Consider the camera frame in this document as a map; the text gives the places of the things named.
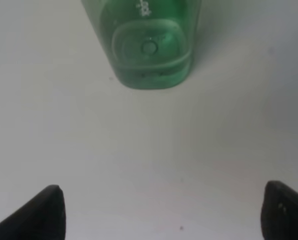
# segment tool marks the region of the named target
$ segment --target black object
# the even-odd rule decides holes
[[[50,185],[0,223],[0,240],[64,240],[63,192]]]
[[[268,182],[261,227],[265,240],[298,240],[298,193],[280,181]]]

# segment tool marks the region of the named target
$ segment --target white surface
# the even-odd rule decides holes
[[[54,183],[67,240],[262,239],[266,182],[298,190],[298,0],[204,4],[190,77],[135,91],[79,1],[0,0],[0,220]]]

